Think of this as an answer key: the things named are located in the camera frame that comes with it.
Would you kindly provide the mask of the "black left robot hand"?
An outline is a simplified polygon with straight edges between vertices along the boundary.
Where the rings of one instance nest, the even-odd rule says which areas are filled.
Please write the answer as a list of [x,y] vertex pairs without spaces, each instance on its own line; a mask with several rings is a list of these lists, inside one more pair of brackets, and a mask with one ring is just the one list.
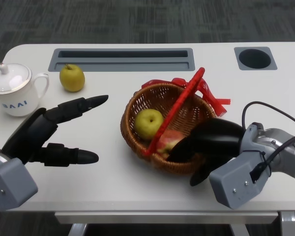
[[108,100],[108,95],[78,98],[47,110],[39,108],[9,137],[1,152],[9,158],[18,158],[23,164],[40,162],[45,166],[68,167],[70,164],[92,164],[99,160],[96,153],[79,148],[67,148],[64,144],[43,144],[56,132],[60,123],[79,118],[83,113]]

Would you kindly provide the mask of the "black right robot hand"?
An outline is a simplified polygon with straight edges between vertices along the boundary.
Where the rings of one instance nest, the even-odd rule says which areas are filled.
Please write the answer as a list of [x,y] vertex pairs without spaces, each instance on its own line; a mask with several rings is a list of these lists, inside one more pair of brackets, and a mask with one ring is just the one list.
[[204,163],[192,175],[190,185],[196,186],[209,174],[239,155],[243,129],[240,125],[219,118],[197,124],[190,134],[170,151],[167,160],[187,162],[195,154],[204,157]]

